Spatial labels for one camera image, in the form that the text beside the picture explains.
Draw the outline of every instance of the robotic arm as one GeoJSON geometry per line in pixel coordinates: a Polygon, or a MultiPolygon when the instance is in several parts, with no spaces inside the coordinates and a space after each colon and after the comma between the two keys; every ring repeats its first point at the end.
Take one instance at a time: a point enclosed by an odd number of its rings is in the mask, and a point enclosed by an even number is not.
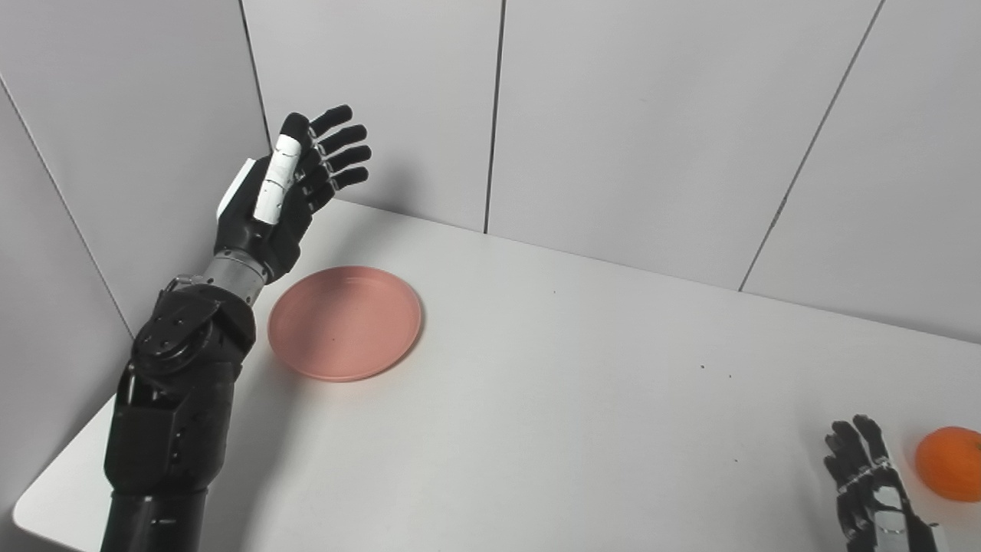
{"type": "Polygon", "coordinates": [[[913,512],[903,479],[872,418],[836,421],[824,466],[838,484],[838,521],[849,552],[950,552],[943,529],[913,512]]]}
{"type": "Polygon", "coordinates": [[[251,306],[293,267],[313,214],[367,180],[371,149],[346,105],[286,117],[271,155],[249,159],[218,210],[202,275],[178,276],[140,329],[116,394],[105,472],[113,486],[103,552],[194,552],[218,474],[232,390],[255,343],[251,306]]]}

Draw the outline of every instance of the orange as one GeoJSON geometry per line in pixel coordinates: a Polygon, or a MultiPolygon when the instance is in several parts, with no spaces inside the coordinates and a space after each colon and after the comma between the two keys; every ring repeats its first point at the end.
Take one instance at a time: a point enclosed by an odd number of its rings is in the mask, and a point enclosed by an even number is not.
{"type": "Polygon", "coordinates": [[[981,433],[964,427],[930,433],[916,447],[916,472],[944,498],[981,501],[981,433]]]}

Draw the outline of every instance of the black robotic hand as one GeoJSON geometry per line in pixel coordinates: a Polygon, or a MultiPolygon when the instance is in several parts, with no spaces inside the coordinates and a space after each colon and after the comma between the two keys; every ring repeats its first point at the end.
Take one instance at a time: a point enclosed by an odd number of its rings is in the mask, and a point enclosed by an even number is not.
{"type": "Polygon", "coordinates": [[[824,465],[838,484],[838,520],[849,552],[949,552],[943,531],[909,504],[882,429],[866,415],[836,421],[824,465]],[[868,453],[862,440],[868,445],[868,453]]]}
{"type": "Polygon", "coordinates": [[[272,154],[248,160],[218,209],[215,256],[175,278],[133,340],[106,446],[113,500],[103,552],[197,550],[208,486],[225,458],[233,388],[256,340],[252,305],[300,255],[313,214],[368,171],[346,105],[286,117],[272,154]]]}
{"type": "Polygon", "coordinates": [[[267,284],[289,272],[313,214],[337,191],[368,179],[367,169],[351,167],[371,158],[367,145],[353,145],[368,135],[363,126],[324,136],[351,117],[346,105],[312,122],[286,117],[273,153],[247,161],[222,199],[215,254],[247,253],[265,268],[267,284]]]}

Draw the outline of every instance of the table surface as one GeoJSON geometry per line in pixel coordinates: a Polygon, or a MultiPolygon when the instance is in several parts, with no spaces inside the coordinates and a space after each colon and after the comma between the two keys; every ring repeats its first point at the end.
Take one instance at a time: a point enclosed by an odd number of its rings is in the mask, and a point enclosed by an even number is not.
{"type": "MultiPolygon", "coordinates": [[[[976,345],[342,201],[255,310],[204,551],[841,551],[822,438],[856,413],[952,550],[981,549],[981,505],[908,461],[936,427],[981,427],[976,345]],[[269,311],[345,264],[416,290],[420,340],[368,380],[295,376],[269,311]]],[[[99,548],[110,413],[27,490],[20,527],[99,548]]]]}

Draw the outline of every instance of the gray wall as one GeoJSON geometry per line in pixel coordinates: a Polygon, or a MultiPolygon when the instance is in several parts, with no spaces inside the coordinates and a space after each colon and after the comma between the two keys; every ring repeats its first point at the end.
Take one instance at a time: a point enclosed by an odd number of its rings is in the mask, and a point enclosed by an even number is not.
{"type": "Polygon", "coordinates": [[[981,342],[976,3],[243,2],[271,121],[369,124],[346,198],[981,342]]]}
{"type": "Polygon", "coordinates": [[[14,502],[105,402],[129,333],[4,89],[0,171],[0,550],[46,550],[14,502]]]}
{"type": "Polygon", "coordinates": [[[130,328],[268,152],[235,0],[0,0],[0,72],[130,328]]]}

